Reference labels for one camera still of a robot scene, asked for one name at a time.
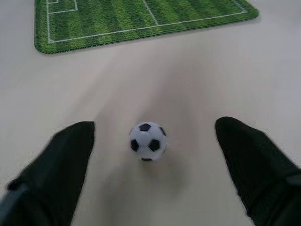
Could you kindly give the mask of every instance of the soccer field mat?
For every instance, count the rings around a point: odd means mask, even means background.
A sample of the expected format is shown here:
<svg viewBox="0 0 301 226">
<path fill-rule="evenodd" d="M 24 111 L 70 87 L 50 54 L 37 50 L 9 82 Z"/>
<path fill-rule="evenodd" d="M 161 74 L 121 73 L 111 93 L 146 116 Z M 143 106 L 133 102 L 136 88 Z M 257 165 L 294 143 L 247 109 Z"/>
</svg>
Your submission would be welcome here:
<svg viewBox="0 0 301 226">
<path fill-rule="evenodd" d="M 252 19 L 245 0 L 35 0 L 35 47 L 42 53 Z"/>
</svg>

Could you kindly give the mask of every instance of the black and white soccer ball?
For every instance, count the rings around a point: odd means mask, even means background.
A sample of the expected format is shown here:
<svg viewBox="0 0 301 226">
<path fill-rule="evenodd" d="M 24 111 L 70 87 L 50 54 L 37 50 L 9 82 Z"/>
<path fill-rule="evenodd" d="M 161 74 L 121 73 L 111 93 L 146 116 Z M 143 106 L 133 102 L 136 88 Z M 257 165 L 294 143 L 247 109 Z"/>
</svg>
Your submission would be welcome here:
<svg viewBox="0 0 301 226">
<path fill-rule="evenodd" d="M 153 122 L 143 122 L 130 132 L 131 149 L 143 160 L 159 159 L 166 148 L 166 133 Z"/>
</svg>

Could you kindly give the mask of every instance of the striped grass pattern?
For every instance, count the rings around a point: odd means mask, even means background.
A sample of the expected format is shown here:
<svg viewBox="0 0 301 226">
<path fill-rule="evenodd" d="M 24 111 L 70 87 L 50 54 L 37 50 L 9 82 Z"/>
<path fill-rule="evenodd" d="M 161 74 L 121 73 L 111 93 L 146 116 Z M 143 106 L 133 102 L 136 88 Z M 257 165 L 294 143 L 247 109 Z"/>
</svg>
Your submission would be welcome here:
<svg viewBox="0 0 301 226">
<path fill-rule="evenodd" d="M 252 19 L 245 0 L 35 0 L 35 47 L 58 53 Z"/>
</svg>

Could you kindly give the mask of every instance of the white floor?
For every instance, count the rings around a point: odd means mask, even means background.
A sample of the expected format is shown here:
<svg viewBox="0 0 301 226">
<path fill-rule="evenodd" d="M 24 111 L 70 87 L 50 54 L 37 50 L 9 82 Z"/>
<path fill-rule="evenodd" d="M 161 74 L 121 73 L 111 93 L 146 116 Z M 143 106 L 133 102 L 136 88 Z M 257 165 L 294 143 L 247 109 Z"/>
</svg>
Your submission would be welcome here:
<svg viewBox="0 0 301 226">
<path fill-rule="evenodd" d="M 0 2 L 0 194 L 58 130 L 96 121 L 74 226 L 250 226 L 215 139 L 233 116 L 301 166 L 301 2 L 251 0 L 253 21 L 44 55 L 34 0 Z M 171 144 L 138 161 L 128 134 L 162 124 Z"/>
</svg>

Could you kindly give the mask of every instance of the green rug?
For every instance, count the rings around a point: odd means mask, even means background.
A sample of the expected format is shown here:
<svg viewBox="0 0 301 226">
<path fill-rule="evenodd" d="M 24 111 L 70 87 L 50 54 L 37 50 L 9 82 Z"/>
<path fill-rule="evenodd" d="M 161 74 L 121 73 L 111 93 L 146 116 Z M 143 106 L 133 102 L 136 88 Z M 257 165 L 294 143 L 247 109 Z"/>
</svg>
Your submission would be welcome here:
<svg viewBox="0 0 301 226">
<path fill-rule="evenodd" d="M 257 16 L 245 0 L 35 0 L 34 43 L 58 53 Z"/>
</svg>

